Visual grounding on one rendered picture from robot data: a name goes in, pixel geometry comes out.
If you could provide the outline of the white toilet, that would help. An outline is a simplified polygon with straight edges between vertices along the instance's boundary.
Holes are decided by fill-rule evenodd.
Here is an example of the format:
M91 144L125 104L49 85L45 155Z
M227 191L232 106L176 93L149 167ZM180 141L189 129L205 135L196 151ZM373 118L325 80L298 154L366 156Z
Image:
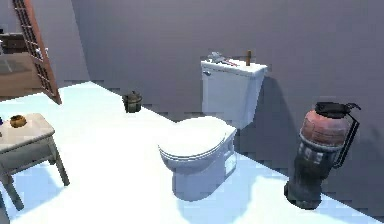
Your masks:
M201 63L202 114L172 124L157 143L177 198L204 199L234 172L234 137L253 122L267 71L240 60Z

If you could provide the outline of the grey spray bottle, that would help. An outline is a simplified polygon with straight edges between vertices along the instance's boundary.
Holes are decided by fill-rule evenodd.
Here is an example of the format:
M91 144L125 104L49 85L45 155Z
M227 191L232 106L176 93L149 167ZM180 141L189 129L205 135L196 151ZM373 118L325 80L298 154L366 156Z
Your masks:
M237 67L236 63L230 62L229 59L224 57L220 52L211 52L207 56L207 58L212 63L216 63L216 64L221 63L221 64L226 64L226 65L229 65L229 66Z

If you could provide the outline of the small dark green bin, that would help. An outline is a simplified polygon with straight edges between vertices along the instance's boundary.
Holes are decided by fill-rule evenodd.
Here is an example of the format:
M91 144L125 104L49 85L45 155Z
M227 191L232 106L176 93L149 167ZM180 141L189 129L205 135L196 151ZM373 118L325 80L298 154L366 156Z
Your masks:
M141 110L142 96L139 92L132 91L122 96L124 109L126 113L136 113Z

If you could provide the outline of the red and black canister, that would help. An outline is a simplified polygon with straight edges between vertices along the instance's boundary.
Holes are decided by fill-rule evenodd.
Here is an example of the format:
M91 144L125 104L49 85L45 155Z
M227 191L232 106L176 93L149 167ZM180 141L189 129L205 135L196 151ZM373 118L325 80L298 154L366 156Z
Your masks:
M294 173L284 186L293 205L314 210L321 203L322 182L332 169L340 168L360 126L351 115L356 103L317 102L304 118Z

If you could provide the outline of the brown room door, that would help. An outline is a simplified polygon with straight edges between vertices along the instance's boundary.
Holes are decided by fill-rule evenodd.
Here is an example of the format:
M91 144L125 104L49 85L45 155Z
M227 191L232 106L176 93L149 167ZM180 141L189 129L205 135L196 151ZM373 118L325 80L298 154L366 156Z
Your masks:
M44 46L31 0L11 0L28 53L32 59L42 91L56 104L62 103L55 76Z

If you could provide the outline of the grey side table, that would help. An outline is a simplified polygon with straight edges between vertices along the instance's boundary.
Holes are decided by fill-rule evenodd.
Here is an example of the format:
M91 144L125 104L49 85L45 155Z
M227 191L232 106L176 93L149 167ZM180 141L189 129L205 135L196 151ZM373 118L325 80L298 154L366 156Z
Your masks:
M13 185L14 174L48 161L57 167L63 184L70 184L53 138L53 126L40 113L26 114L23 118L26 121L23 126L13 127L14 117L0 126L0 183L18 211L24 204Z

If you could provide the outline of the small golden bowl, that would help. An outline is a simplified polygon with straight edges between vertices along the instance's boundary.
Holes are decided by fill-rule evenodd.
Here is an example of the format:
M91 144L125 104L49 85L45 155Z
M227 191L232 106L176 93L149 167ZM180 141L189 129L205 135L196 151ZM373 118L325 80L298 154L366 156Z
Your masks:
M22 115L15 115L10 118L10 125L13 128L23 127L26 123L26 118Z

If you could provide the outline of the dark wooden cupboard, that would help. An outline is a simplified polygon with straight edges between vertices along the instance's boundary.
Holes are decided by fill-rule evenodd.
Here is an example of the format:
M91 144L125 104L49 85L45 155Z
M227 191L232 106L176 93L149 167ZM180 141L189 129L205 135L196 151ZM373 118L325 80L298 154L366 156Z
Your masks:
M0 34L1 48L5 54L27 52L27 46L22 33Z

